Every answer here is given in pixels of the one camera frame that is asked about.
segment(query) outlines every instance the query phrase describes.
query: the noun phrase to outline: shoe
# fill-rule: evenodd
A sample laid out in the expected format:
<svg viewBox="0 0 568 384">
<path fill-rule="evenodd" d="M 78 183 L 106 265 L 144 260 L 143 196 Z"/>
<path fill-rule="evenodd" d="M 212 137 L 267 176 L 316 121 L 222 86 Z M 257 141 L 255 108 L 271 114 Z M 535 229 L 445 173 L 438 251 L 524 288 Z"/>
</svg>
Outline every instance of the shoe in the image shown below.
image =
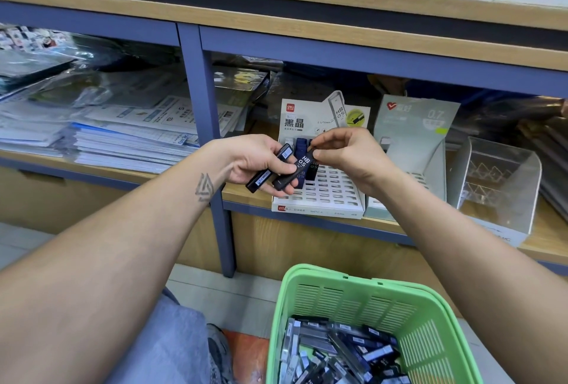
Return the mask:
<svg viewBox="0 0 568 384">
<path fill-rule="evenodd" d="M 233 376 L 233 358 L 229 349 L 229 342 L 223 331 L 215 324 L 207 325 L 207 342 L 209 344 L 209 357 L 213 363 L 211 365 L 211 384 L 238 384 Z"/>
</svg>

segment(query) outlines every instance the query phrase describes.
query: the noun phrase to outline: left hand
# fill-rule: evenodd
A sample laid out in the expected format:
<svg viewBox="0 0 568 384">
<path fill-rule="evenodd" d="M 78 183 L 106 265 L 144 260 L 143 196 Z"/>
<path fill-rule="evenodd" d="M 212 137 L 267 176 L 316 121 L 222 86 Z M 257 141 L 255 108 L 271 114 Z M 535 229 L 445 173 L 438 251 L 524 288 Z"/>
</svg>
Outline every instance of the left hand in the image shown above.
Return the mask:
<svg viewBox="0 0 568 384">
<path fill-rule="evenodd" d="M 275 153 L 280 151 L 282 145 L 264 134 L 249 134 L 237 137 L 228 137 L 218 141 L 222 152 L 231 155 L 233 164 L 228 174 L 227 182 L 233 184 L 246 184 L 260 170 L 270 169 L 274 173 L 289 174 L 296 171 L 296 157 L 290 156 L 289 163 L 280 161 Z M 298 185 L 295 179 L 282 191 L 276 191 L 269 181 L 266 181 L 261 190 L 275 197 L 284 197 L 294 194 L 294 187 Z"/>
</svg>

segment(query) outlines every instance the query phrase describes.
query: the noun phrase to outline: red floor mat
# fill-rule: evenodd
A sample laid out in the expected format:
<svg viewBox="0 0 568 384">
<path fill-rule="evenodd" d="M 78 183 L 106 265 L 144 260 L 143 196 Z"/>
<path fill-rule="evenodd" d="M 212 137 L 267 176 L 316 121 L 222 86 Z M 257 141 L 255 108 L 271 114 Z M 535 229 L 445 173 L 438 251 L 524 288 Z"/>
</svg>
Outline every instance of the red floor mat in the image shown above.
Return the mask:
<svg viewBox="0 0 568 384">
<path fill-rule="evenodd" d="M 223 330 L 233 354 L 233 370 L 238 384 L 264 384 L 268 339 Z"/>
</svg>

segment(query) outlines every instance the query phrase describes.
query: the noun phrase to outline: blue jeans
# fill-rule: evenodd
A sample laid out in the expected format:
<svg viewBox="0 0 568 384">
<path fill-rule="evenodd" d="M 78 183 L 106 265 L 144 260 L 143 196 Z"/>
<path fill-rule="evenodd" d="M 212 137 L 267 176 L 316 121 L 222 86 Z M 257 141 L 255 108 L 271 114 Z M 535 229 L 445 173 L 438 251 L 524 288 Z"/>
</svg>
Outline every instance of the blue jeans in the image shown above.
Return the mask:
<svg viewBox="0 0 568 384">
<path fill-rule="evenodd" d="M 146 326 L 105 384 L 209 384 L 205 317 L 164 289 Z"/>
</svg>

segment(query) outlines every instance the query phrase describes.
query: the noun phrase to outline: green plastic basket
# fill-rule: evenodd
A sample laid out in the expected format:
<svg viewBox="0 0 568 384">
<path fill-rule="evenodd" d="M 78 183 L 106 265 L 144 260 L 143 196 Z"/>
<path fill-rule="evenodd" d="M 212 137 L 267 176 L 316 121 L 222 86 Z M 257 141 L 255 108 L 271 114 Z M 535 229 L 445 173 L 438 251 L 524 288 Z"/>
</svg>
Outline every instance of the green plastic basket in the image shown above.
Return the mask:
<svg viewBox="0 0 568 384">
<path fill-rule="evenodd" d="M 288 270 L 280 287 L 266 384 L 278 383 L 286 321 L 293 314 L 368 324 L 393 333 L 413 384 L 483 383 L 456 316 L 434 290 L 420 284 L 366 280 L 299 264 Z"/>
</svg>

